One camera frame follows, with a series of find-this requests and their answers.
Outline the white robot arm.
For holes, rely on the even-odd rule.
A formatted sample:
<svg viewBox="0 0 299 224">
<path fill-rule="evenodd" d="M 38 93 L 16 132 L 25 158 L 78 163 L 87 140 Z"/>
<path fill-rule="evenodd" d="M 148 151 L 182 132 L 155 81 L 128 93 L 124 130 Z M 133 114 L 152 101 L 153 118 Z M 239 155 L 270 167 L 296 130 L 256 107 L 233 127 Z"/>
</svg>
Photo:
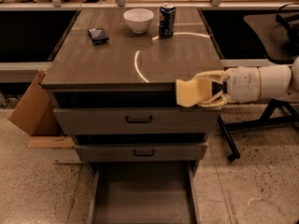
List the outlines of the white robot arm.
<svg viewBox="0 0 299 224">
<path fill-rule="evenodd" d="M 292 86 L 293 68 L 288 65 L 229 68 L 194 76 L 194 101 L 200 106 L 248 103 L 261 98 L 298 98 Z"/>
</svg>

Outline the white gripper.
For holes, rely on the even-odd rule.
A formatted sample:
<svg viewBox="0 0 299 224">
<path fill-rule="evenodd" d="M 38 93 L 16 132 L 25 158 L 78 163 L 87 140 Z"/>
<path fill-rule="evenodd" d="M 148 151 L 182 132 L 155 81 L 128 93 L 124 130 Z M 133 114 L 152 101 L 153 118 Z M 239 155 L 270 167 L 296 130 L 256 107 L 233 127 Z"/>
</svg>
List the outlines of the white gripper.
<svg viewBox="0 0 299 224">
<path fill-rule="evenodd" d="M 199 103 L 201 107 L 217 107 L 228 103 L 243 104 L 258 100 L 261 94 L 260 72 L 255 67 L 239 66 L 226 71 L 207 71 L 196 74 L 192 79 L 226 83 L 226 93 L 219 91 L 208 100 Z"/>
</svg>

